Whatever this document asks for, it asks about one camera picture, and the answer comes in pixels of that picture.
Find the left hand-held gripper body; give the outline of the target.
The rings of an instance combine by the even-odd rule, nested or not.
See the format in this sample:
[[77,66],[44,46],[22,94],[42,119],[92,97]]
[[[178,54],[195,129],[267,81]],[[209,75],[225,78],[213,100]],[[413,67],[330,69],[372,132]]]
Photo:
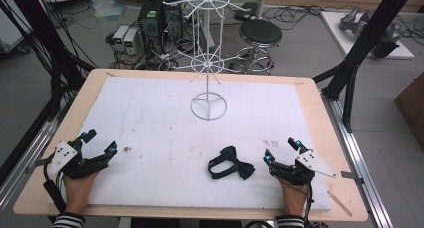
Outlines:
[[108,151],[97,157],[84,159],[81,151],[82,144],[81,140],[60,141],[53,154],[47,176],[52,178],[62,172],[71,179],[80,179],[108,167],[110,161]]

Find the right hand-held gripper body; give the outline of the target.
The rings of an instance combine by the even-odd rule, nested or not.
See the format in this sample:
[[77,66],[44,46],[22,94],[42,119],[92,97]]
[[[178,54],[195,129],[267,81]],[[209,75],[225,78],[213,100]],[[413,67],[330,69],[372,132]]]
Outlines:
[[270,160],[270,174],[293,185],[310,184],[316,172],[332,178],[336,177],[336,173],[314,150],[299,154],[293,165],[276,162],[273,157]]

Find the person's right hand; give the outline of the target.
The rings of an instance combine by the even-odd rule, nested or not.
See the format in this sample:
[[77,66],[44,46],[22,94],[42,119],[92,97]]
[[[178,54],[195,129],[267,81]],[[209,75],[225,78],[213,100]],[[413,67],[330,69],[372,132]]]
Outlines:
[[306,185],[296,186],[288,181],[280,180],[283,203],[288,215],[301,216],[306,203],[308,188]]

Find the person's left hand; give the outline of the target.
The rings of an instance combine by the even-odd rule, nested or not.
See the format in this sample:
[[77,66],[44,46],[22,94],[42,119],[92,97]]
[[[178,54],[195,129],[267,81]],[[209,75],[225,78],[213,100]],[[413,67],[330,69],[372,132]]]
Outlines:
[[67,203],[65,211],[81,215],[84,211],[91,193],[93,182],[98,172],[90,174],[81,179],[71,179],[64,177],[64,184],[67,195]]

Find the thin wooden stick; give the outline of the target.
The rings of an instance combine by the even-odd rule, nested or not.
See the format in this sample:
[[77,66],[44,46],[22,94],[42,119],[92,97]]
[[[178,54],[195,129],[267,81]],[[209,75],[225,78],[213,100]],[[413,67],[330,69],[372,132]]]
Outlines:
[[331,191],[327,191],[329,196],[334,200],[334,202],[349,216],[353,217],[352,211],[343,203],[342,200],[340,200],[335,194],[333,194]]

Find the white foam mat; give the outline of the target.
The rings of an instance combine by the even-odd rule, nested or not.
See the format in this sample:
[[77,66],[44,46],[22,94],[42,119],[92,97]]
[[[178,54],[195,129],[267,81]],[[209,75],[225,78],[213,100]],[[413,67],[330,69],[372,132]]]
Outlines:
[[[191,99],[205,91],[192,79],[105,80],[94,105],[77,129],[97,135],[82,148],[85,157],[117,153],[96,178],[93,205],[187,208],[280,208],[281,188],[263,160],[268,149],[291,165],[297,156],[288,138],[313,146],[300,91],[305,81],[286,83],[272,76],[222,76],[211,90],[228,104],[217,120],[197,118]],[[213,179],[208,162],[227,146],[255,167],[246,180],[238,173]]]

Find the grey power supply unit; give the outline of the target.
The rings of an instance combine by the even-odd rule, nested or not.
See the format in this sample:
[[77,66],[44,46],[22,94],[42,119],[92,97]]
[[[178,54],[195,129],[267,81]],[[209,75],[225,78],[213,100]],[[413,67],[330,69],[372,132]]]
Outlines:
[[114,42],[114,48],[116,51],[124,52],[125,51],[125,45],[124,45],[124,38],[126,36],[126,33],[129,29],[128,25],[121,25],[118,30],[113,35],[113,42]]
[[136,55],[139,50],[138,30],[130,28],[124,38],[124,46],[128,55]]

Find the black round stool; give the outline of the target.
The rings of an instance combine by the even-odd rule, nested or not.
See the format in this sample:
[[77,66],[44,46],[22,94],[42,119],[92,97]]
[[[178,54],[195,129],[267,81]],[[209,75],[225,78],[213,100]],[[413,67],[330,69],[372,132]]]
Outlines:
[[236,54],[236,62],[244,73],[266,72],[274,67],[267,48],[279,45],[283,34],[281,29],[266,20],[249,20],[242,24],[239,35],[248,44]]

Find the white floor platform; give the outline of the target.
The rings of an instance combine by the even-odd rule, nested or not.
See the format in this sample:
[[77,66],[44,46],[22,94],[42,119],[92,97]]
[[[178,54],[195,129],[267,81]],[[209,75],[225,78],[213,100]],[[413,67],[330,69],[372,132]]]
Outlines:
[[[333,38],[336,40],[344,55],[351,50],[356,41],[356,37],[351,31],[343,31],[339,28],[340,20],[345,15],[346,12],[321,11],[321,17],[323,18],[327,28],[331,31]],[[414,55],[401,41],[397,41],[396,44],[398,47],[387,56],[387,59],[410,60],[414,58]]]

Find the large black computer tower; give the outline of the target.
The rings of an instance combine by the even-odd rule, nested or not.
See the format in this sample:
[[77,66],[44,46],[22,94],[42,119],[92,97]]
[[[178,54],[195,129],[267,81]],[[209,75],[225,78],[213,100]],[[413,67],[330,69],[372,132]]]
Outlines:
[[162,52],[161,38],[164,31],[163,0],[144,0],[138,22],[140,30],[145,33],[148,40],[153,42],[153,47]]

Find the clear plastic bag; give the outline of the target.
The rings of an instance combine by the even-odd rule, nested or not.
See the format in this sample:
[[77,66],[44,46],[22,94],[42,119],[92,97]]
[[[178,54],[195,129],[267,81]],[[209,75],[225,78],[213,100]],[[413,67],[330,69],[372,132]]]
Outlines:
[[127,8],[116,0],[91,0],[96,18],[110,18],[122,16]]

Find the flat black box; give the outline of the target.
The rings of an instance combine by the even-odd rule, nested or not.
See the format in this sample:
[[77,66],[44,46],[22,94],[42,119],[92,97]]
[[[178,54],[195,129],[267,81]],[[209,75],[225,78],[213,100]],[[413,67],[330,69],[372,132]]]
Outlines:
[[234,14],[234,18],[239,21],[247,21],[256,14],[258,4],[256,2],[246,2]]

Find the small black computer tower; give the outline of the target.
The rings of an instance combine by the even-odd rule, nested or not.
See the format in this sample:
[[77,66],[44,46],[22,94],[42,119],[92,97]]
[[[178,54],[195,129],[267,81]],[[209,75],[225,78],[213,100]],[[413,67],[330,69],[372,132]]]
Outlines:
[[164,12],[167,25],[168,36],[177,41],[182,38],[182,8],[177,4],[181,0],[165,0]]

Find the grey metal bracket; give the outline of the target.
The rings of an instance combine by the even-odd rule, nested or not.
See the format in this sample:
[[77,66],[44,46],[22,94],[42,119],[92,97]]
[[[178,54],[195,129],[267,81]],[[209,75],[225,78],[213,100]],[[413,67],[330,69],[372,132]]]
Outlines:
[[50,158],[36,160],[32,165],[27,166],[25,168],[25,173],[32,174],[37,167],[44,166],[45,164],[49,164],[50,162],[51,162]]
[[341,176],[343,178],[354,180],[357,185],[361,185],[364,183],[364,179],[359,177],[356,173],[353,173],[353,172],[342,171]]

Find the aluminium rail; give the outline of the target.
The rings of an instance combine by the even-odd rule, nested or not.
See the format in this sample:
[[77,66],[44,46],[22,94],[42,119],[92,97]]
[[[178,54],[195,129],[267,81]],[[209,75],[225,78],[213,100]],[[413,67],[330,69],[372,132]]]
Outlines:
[[367,213],[377,228],[393,228],[392,221],[374,184],[361,149],[352,132],[342,122],[343,107],[339,101],[333,101],[322,96],[327,113],[330,116],[334,130],[339,137],[339,142],[347,158],[353,179],[365,202]]
[[62,101],[58,110],[53,112],[52,101],[49,100],[0,166],[0,213],[35,169],[70,105],[70,102]]

